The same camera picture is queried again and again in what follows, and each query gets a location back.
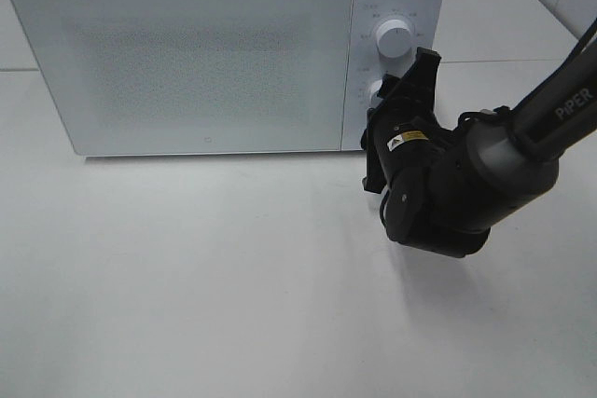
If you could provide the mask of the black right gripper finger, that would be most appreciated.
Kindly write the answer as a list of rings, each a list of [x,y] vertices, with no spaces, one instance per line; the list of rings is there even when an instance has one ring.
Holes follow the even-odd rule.
[[[405,96],[421,104],[434,104],[440,62],[441,56],[434,50],[417,47],[413,64],[401,78]]]
[[[369,121],[373,112],[372,107],[367,110],[367,123],[360,139],[361,149],[366,155],[366,175],[362,180],[362,185],[367,192],[381,194],[386,186],[386,180],[375,148],[374,138],[370,137],[369,132]]]

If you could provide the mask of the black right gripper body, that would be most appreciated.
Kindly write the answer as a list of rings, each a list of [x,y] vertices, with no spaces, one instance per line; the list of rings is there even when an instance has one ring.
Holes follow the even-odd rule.
[[[386,184],[393,184],[405,170],[415,171],[426,184],[445,182],[455,171],[453,132],[439,124],[435,104],[405,96],[402,77],[383,77],[383,100],[370,118],[370,137]]]

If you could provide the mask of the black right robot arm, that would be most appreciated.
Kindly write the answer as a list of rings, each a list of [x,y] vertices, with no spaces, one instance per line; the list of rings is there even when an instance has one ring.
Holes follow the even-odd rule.
[[[476,253],[496,223],[548,192],[559,160],[596,129],[596,47],[580,45],[514,107],[435,115],[439,55],[418,48],[386,76],[361,139],[363,187],[382,196],[387,237],[436,254]]]

